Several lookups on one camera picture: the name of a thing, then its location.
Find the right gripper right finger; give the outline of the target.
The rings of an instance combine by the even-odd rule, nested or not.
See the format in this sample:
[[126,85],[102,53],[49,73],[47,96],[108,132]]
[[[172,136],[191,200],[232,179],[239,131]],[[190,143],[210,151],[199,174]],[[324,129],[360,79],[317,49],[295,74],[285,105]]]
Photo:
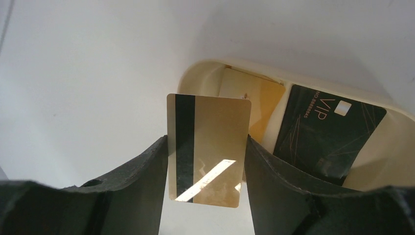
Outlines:
[[257,235],[412,235],[415,189],[356,191],[315,178],[252,138],[245,157]]

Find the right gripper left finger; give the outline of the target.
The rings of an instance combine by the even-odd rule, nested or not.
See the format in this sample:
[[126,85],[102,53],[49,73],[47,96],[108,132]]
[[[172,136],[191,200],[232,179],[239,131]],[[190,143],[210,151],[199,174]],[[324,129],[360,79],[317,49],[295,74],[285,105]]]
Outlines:
[[167,137],[83,185],[1,181],[3,235],[156,235],[168,165]]

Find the grey VIP credit card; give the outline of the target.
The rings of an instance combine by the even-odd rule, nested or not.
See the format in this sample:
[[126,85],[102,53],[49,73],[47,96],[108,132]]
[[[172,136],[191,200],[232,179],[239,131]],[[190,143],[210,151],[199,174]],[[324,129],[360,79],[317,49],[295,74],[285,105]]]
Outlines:
[[273,155],[341,186],[386,109],[293,85]]

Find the gold magnetic stripe card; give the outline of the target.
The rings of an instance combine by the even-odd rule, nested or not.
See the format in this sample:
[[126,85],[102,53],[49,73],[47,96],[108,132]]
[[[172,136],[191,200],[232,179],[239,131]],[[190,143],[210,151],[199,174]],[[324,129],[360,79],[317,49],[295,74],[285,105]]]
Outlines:
[[169,198],[237,208],[251,102],[189,94],[166,101]]

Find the orange credit card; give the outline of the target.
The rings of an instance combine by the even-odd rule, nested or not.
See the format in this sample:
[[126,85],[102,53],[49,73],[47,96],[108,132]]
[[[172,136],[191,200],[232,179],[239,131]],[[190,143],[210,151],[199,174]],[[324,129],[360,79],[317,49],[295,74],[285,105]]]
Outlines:
[[265,78],[226,68],[219,96],[247,99],[251,102],[249,134],[262,142],[269,120],[286,88]]

